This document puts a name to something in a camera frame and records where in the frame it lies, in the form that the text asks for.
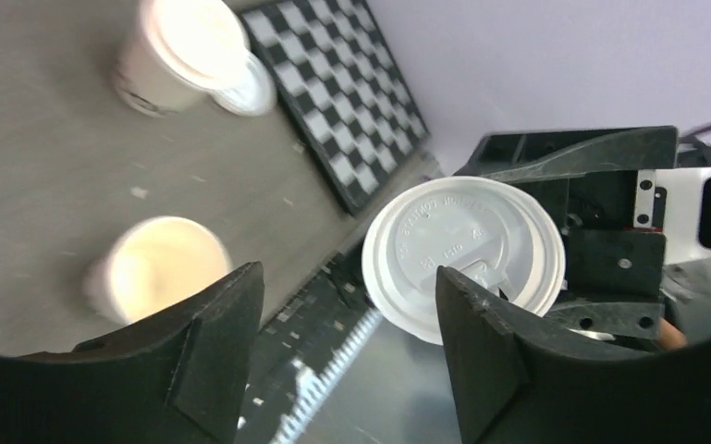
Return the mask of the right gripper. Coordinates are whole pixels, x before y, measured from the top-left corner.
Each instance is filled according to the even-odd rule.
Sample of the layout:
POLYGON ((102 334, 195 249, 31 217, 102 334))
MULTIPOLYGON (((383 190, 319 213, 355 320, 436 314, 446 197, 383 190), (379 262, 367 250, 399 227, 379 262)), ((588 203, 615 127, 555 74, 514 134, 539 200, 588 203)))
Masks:
POLYGON ((593 339, 656 339, 666 237, 636 225, 652 216, 635 210, 641 188, 631 170, 673 168, 677 146, 673 126, 495 132, 455 174, 533 181, 562 235, 565 296, 607 301, 557 304, 545 319, 593 339))

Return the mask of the white plastic cup lid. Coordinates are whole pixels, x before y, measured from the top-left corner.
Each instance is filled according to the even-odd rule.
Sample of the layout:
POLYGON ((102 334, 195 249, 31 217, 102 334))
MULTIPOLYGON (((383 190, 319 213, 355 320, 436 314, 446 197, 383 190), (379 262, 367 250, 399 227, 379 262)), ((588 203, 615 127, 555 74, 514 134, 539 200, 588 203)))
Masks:
POLYGON ((192 88, 222 90, 245 77, 245 30, 222 1, 140 1, 137 25, 149 54, 192 88))

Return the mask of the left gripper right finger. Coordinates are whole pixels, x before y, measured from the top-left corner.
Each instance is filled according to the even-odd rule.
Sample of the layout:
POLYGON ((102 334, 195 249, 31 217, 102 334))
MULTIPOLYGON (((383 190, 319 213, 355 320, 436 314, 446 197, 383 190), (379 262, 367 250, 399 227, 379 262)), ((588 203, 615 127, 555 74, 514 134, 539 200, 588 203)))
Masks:
POLYGON ((642 352, 571 332, 439 267, 465 443, 711 443, 711 339, 642 352))

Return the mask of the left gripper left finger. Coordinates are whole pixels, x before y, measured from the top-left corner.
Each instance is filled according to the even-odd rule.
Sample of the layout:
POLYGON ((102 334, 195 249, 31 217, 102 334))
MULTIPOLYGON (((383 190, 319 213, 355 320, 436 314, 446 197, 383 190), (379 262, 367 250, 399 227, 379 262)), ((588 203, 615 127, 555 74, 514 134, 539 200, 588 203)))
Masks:
POLYGON ((231 443, 264 303, 264 269, 64 353, 0 355, 0 443, 231 443))

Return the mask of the white paper coffee cup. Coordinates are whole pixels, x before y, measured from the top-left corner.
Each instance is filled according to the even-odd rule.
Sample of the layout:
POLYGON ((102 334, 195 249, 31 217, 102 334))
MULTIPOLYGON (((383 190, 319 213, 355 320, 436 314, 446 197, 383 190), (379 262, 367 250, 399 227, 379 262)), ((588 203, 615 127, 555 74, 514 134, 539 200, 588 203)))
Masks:
POLYGON ((180 75, 152 44, 146 27, 136 23, 114 67, 113 84, 130 107, 151 117, 165 117, 200 102, 205 89, 180 75))

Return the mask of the black white checkerboard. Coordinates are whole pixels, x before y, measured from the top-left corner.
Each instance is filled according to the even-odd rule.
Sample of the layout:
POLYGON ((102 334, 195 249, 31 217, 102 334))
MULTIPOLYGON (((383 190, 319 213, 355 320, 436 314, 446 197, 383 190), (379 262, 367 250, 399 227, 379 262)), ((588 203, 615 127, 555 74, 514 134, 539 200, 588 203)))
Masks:
POLYGON ((239 16, 292 125, 356 216, 429 136, 371 8, 267 1, 239 16))

